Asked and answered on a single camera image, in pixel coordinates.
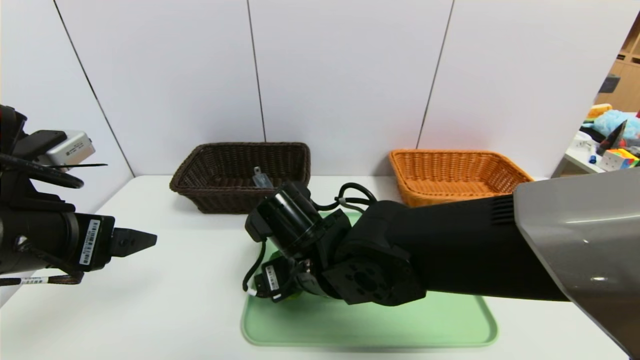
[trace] wooden shelf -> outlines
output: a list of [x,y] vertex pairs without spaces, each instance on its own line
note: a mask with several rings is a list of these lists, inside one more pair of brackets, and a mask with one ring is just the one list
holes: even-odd
[[599,94],[597,104],[609,103],[620,111],[637,112],[640,110],[640,63],[631,60],[640,56],[627,56],[626,60],[616,60],[609,71],[620,77],[620,83],[612,94]]
[[631,30],[622,45],[622,49],[620,49],[620,53],[640,54],[640,43],[638,40],[640,40],[640,13],[638,13],[636,21],[633,26],[631,26]]

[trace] black cable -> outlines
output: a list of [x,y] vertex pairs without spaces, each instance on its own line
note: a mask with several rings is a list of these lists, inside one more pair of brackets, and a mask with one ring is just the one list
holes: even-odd
[[[260,264],[262,264],[262,260],[264,259],[265,252],[267,252],[267,243],[266,241],[263,241],[262,248],[260,249],[260,255],[258,255],[258,259],[255,261],[253,266],[251,266],[249,271],[244,276],[244,280],[242,281],[242,290],[244,290],[244,292],[247,292],[249,290],[249,280],[251,280],[251,276],[253,276],[255,271],[258,270],[258,267],[260,267]],[[262,298],[267,297],[266,294],[263,293],[262,291],[258,291],[256,296],[262,297]]]
[[331,211],[340,205],[337,201],[330,205],[318,205],[313,200],[311,200],[311,204],[313,204],[314,208],[318,211]]
[[80,189],[84,186],[84,182],[73,175],[32,163],[31,161],[16,158],[15,156],[0,153],[0,163],[8,167],[4,171],[13,169],[24,171],[29,175],[29,178],[34,180],[73,189]]
[[[333,198],[335,200],[335,202],[333,204],[318,205],[313,200],[311,200],[311,203],[313,204],[314,208],[316,210],[318,210],[318,211],[331,211],[331,210],[337,208],[338,206],[340,206],[339,199],[344,196],[344,192],[347,189],[356,189],[356,190],[362,192],[368,199],[361,199],[359,197],[347,197],[347,198],[344,199],[344,202],[346,202],[346,203],[362,204],[362,205],[371,206],[376,201],[378,201],[376,199],[376,197],[369,191],[369,189],[365,188],[364,186],[362,186],[360,184],[357,184],[357,183],[346,183],[346,184],[342,185],[342,187],[340,187],[340,191],[338,192],[338,196]],[[357,206],[348,206],[348,205],[343,205],[343,206],[345,208],[348,208],[348,209],[353,209],[353,210],[357,210],[359,212],[364,212],[363,209],[361,209],[361,208],[359,208]]]
[[357,184],[357,183],[346,183],[346,184],[342,185],[342,187],[340,188],[340,192],[338,193],[338,197],[343,197],[344,196],[344,192],[347,189],[356,189],[359,192],[363,193],[372,202],[378,201],[376,199],[376,197],[369,191],[369,189],[367,189],[366,187],[364,187],[364,186],[362,186],[360,184]]
[[[55,275],[47,277],[47,284],[60,284],[60,285],[78,285],[82,282],[84,277],[84,272],[79,270],[74,270],[68,264],[66,264],[61,259],[48,254],[38,248],[33,247],[29,239],[24,240],[21,244],[17,246],[18,252],[28,252],[31,255],[34,255],[36,258],[45,261],[46,263],[56,267],[65,273],[66,275]],[[22,284],[22,279],[19,277],[6,277],[0,279],[0,286],[12,286]]]

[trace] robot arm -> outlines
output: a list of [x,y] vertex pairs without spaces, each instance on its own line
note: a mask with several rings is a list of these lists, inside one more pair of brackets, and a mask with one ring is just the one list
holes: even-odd
[[341,210],[322,218],[302,184],[285,184],[247,218],[252,238],[280,251],[248,292],[384,306],[429,290],[570,300],[640,358],[639,185],[640,169],[630,169],[424,208],[362,199],[369,208],[351,227]]
[[156,244],[153,234],[117,228],[113,217],[76,213],[73,204],[57,195],[36,191],[32,179],[82,187],[82,180],[66,171],[95,150],[81,131],[27,135],[22,131],[26,119],[0,105],[0,275],[50,267],[65,275],[5,277],[0,286],[79,284],[85,272],[103,268],[112,256],[128,256]]

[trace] white wall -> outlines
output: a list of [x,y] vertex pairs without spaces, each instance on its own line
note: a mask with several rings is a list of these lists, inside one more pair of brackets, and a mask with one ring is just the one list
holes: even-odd
[[[82,189],[36,184],[92,213],[132,174],[84,78],[52,1],[4,0],[1,14],[2,104],[29,120],[28,133],[39,129],[78,129],[93,140],[96,153],[85,162],[108,167],[77,168]],[[0,306],[17,289],[0,289]]]
[[201,143],[264,141],[246,0],[58,0],[136,175]]
[[639,9],[635,0],[456,0],[419,147],[498,151],[550,176]]
[[267,141],[316,175],[389,174],[414,148],[452,0],[250,0]]

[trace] blue plush toy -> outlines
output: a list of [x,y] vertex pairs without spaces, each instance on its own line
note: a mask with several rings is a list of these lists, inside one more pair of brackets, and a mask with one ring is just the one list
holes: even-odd
[[585,123],[582,126],[592,127],[604,136],[609,136],[623,121],[627,120],[627,126],[623,135],[626,140],[637,140],[640,138],[640,119],[633,114],[623,113],[618,110],[609,110],[597,117],[592,124]]

